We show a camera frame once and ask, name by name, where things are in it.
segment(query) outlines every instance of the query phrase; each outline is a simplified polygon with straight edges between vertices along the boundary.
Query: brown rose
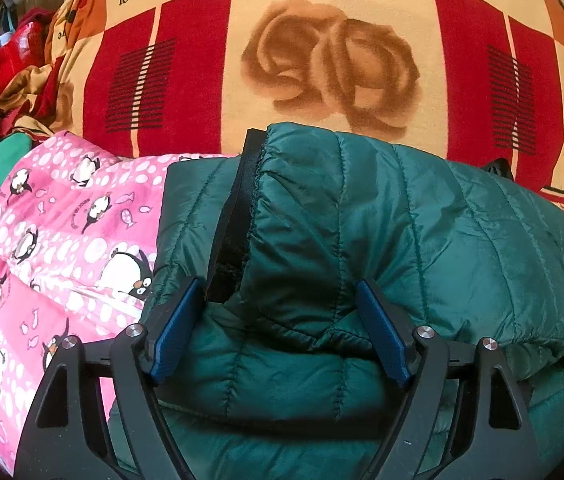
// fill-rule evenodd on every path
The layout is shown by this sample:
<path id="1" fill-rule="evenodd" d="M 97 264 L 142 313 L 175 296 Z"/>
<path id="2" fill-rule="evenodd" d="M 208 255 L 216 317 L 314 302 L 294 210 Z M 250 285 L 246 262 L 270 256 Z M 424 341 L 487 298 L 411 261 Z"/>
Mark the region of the brown rose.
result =
<path id="1" fill-rule="evenodd" d="M 351 131 L 385 140 L 403 135 L 419 102 L 411 47 L 391 27 L 307 0 L 268 7 L 241 73 L 280 113 L 309 121 L 341 113 Z"/>

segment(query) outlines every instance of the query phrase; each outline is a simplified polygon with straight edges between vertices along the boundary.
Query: blue pad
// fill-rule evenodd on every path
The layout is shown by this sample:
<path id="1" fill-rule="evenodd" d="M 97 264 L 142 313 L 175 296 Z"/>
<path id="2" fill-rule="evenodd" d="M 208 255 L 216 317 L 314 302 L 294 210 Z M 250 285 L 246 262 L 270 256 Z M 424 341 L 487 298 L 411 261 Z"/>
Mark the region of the blue pad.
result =
<path id="1" fill-rule="evenodd" d="M 406 344 L 366 281 L 357 286 L 355 304 L 386 375 L 399 386 L 406 386 L 413 375 L 407 363 Z"/>
<path id="2" fill-rule="evenodd" d="M 155 309 L 164 309 L 159 314 L 168 313 L 169 309 L 172 310 L 168 320 L 156 319 L 154 324 L 147 321 L 148 326 L 153 325 L 153 330 L 159 330 L 161 328 L 160 325 L 163 326 L 158 339 L 155 341 L 152 352 L 153 366 L 149 372 L 149 375 L 157 384 L 175 372 L 175 368 L 177 368 L 177 364 L 187 348 L 193 327 L 204 304 L 204 287 L 202 282 L 197 278 L 190 278 L 171 297 L 169 304 L 155 307 Z"/>

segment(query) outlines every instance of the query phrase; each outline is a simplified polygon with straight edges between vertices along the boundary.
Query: black stripe pattern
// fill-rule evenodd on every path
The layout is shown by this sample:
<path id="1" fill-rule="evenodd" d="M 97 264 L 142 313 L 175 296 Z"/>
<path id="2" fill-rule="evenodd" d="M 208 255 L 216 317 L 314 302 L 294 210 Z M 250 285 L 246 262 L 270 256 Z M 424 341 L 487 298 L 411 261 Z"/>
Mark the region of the black stripe pattern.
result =
<path id="1" fill-rule="evenodd" d="M 497 148 L 536 154 L 536 120 L 531 69 L 488 45 L 493 141 Z"/>
<path id="2" fill-rule="evenodd" d="M 161 128 L 175 40 L 124 54 L 108 91 L 106 131 Z"/>

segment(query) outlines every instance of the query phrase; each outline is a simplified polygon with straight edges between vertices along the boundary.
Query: quilted jacket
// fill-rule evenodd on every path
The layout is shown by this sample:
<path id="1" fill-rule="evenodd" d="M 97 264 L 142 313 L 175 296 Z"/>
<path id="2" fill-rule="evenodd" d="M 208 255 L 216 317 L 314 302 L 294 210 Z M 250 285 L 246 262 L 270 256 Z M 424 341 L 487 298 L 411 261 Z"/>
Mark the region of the quilted jacket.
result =
<path id="1" fill-rule="evenodd" d="M 143 318 L 206 276 L 239 157 L 169 167 Z M 159 399 L 198 480 L 357 479 L 401 393 L 353 305 L 371 277 L 417 324 L 492 336 L 518 380 L 547 472 L 564 455 L 564 213 L 477 168 L 398 144 L 269 127 L 235 290 L 207 306 Z M 447 388 L 424 469 L 452 416 Z M 116 453 L 132 457 L 115 409 Z"/>

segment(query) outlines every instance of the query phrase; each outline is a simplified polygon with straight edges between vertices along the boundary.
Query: black clamp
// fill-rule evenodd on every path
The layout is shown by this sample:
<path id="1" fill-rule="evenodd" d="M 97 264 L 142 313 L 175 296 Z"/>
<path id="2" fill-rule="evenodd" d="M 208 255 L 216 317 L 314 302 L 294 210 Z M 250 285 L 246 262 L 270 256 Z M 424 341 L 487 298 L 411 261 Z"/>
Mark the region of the black clamp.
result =
<path id="1" fill-rule="evenodd" d="M 404 390 L 361 480 L 540 480 L 528 412 L 495 340 L 447 342 L 431 327 L 416 326 L 373 280 L 358 285 L 356 303 L 383 369 Z M 202 282 L 188 278 L 144 325 L 86 344 L 65 338 L 24 424 L 15 480 L 81 480 L 86 473 L 93 480 L 195 480 L 154 387 L 177 367 L 204 304 Z M 113 378 L 137 474 L 121 468 L 114 455 L 100 377 Z M 459 393 L 443 459 L 420 472 L 448 379 L 459 380 Z"/>

